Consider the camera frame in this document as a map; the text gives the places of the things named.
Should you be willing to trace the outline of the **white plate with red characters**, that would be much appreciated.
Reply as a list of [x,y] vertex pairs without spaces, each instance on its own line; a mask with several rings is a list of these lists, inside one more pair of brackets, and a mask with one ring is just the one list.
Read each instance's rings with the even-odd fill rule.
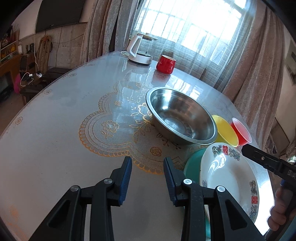
[[259,209],[259,190],[247,160],[226,143],[209,145],[201,159],[199,184],[214,189],[224,186],[255,222]]

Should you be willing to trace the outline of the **stainless steel bowl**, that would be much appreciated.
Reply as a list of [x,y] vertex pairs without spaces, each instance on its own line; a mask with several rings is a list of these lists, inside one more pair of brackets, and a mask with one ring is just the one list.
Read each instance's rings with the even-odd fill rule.
[[145,101],[156,129],[172,143],[210,145],[217,125],[210,113],[186,94],[166,87],[150,89]]

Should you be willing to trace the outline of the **red plastic bowl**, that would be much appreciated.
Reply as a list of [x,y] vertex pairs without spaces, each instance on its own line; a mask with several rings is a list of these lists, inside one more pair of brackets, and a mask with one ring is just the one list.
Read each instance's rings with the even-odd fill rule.
[[238,145],[243,146],[252,143],[252,137],[248,132],[247,128],[241,121],[236,118],[232,118],[231,127],[238,137]]

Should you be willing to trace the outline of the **yellow plastic bowl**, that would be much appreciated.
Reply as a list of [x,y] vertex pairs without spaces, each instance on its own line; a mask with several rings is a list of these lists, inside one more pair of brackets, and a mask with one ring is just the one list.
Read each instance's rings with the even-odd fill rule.
[[212,115],[213,120],[217,126],[217,138],[215,142],[226,143],[230,146],[237,147],[239,144],[236,132],[231,125],[219,115]]

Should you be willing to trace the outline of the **teal round plate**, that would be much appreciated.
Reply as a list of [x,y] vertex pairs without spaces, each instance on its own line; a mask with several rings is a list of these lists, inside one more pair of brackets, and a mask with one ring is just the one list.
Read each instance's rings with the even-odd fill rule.
[[199,183],[200,181],[201,159],[205,150],[206,148],[203,148],[194,152],[187,160],[183,171],[186,178],[189,178],[196,183]]

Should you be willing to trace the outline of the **beige curtain right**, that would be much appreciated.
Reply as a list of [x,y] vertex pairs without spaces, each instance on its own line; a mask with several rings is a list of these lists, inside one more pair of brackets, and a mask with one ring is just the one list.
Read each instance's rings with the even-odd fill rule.
[[263,1],[254,4],[248,37],[223,94],[264,149],[280,100],[285,37],[280,18]]

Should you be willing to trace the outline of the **beige curtain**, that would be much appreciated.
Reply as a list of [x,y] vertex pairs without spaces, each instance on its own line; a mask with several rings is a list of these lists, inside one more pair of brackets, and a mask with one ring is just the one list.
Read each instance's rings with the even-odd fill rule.
[[263,1],[254,4],[248,37],[223,94],[264,149],[280,100],[285,37],[280,18]]
[[102,0],[93,3],[83,36],[80,63],[126,50],[139,1]]

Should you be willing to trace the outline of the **lace tablecloth with gold flowers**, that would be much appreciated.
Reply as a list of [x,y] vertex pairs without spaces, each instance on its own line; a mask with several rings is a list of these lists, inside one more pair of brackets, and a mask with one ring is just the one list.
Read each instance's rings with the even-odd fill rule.
[[163,137],[152,125],[146,92],[165,86],[210,114],[241,119],[234,104],[180,71],[163,75],[119,52],[77,67],[35,96],[1,135],[1,218],[16,240],[28,240],[73,185],[93,186],[133,161],[126,200],[112,209],[116,240],[179,240],[183,212],[172,205],[163,159],[184,168],[198,148]]

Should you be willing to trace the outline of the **sheer white window curtain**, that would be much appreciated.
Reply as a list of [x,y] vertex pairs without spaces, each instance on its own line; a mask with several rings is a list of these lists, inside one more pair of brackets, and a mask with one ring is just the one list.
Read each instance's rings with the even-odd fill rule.
[[255,1],[140,1],[133,34],[156,40],[153,59],[176,60],[175,67],[223,91],[250,31]]

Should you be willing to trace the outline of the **red mug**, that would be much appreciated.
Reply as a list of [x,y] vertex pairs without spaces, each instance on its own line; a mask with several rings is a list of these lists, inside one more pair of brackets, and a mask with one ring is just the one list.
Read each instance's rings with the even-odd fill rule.
[[167,55],[161,55],[156,65],[156,69],[164,74],[172,74],[175,64],[176,60],[174,58]]

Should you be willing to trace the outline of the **white electric kettle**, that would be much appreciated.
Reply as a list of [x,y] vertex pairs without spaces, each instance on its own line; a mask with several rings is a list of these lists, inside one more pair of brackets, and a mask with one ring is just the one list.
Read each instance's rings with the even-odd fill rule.
[[150,65],[156,50],[157,40],[158,38],[152,36],[152,34],[137,33],[131,38],[127,50],[121,51],[121,54],[134,63]]

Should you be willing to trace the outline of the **beige curtain left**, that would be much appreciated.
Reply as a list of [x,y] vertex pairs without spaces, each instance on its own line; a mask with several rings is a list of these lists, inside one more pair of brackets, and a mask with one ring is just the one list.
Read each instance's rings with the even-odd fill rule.
[[83,36],[80,63],[126,50],[139,1],[102,0],[93,3]]

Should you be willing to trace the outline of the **wooden chair at wall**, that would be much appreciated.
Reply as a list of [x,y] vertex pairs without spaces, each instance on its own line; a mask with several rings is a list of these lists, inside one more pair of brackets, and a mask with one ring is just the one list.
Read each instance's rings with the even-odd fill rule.
[[36,65],[37,70],[42,74],[45,74],[48,70],[48,61],[50,52],[52,51],[52,38],[49,35],[45,35],[39,42],[39,47],[36,53]]

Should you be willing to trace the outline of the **black wall television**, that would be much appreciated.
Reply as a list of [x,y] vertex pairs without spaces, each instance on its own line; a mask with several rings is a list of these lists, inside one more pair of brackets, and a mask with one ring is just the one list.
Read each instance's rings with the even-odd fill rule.
[[80,21],[85,0],[44,0],[41,2],[36,33],[77,24]]

